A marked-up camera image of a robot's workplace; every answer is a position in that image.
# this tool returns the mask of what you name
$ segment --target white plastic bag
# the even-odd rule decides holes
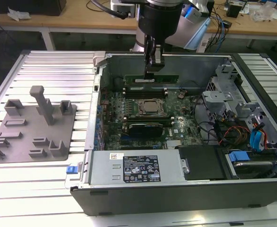
[[[255,22],[271,20],[274,11],[276,11],[276,9],[274,8],[275,6],[276,6],[276,3],[267,1],[258,10],[252,11],[250,16]]]
[[[28,12],[19,12],[19,11],[12,10],[10,8],[8,9],[9,9],[8,16],[16,21],[19,21],[19,19],[24,19],[24,20],[31,19],[30,14]]]

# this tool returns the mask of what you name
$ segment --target white sticker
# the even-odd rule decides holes
[[[110,153],[110,159],[123,159],[123,153]]]
[[[135,83],[151,83],[154,81],[155,79],[135,79]]]

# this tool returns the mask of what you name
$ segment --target slotted aluminum surface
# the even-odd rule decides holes
[[[32,82],[45,87],[45,96],[51,95],[53,100],[68,97],[79,108],[72,134],[71,154],[66,161],[0,164],[0,227],[28,224],[38,227],[222,227],[230,226],[230,222],[243,222],[244,226],[277,227],[277,202],[255,209],[86,216],[69,190],[65,189],[64,181],[66,167],[70,163],[81,162],[84,158],[93,78],[92,57],[93,52],[32,52],[20,61],[17,73],[12,75],[12,83],[2,89],[4,94],[0,97],[0,122],[5,116],[4,103],[1,102],[9,96],[27,100],[29,103],[25,105],[36,105],[31,102],[28,94]]]
[[[259,54],[242,53],[240,57],[247,64],[256,79],[277,106],[277,66],[271,59],[262,58]],[[243,83],[243,89],[252,102],[256,101],[248,86]]]

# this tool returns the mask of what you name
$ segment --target blue cable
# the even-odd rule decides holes
[[[223,37],[224,37],[224,26],[223,26],[223,21],[219,18],[219,20],[220,20],[220,22],[222,23],[222,37],[221,37],[221,39],[220,39],[220,43],[219,43],[219,45],[218,45],[218,47],[217,47],[217,49],[216,49],[216,51],[215,51],[215,53],[219,50],[219,48],[222,46],[222,44],[223,44]]]
[[[221,34],[222,34],[222,37],[219,39],[219,45],[217,47],[217,49],[215,50],[215,53],[219,50],[219,48],[221,47],[221,45],[223,44],[223,37],[224,37],[224,26],[223,26],[223,21],[218,18],[218,17],[213,17],[211,16],[211,18],[214,18],[214,19],[217,19],[220,21],[221,25],[222,25],[222,30],[221,30]]]

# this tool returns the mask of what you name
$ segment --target black box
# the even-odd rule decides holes
[[[242,9],[242,6],[230,4],[227,11],[227,17],[237,18],[241,9]]]
[[[0,13],[8,13],[9,7],[30,14],[59,16],[65,6],[66,0],[0,0]]]

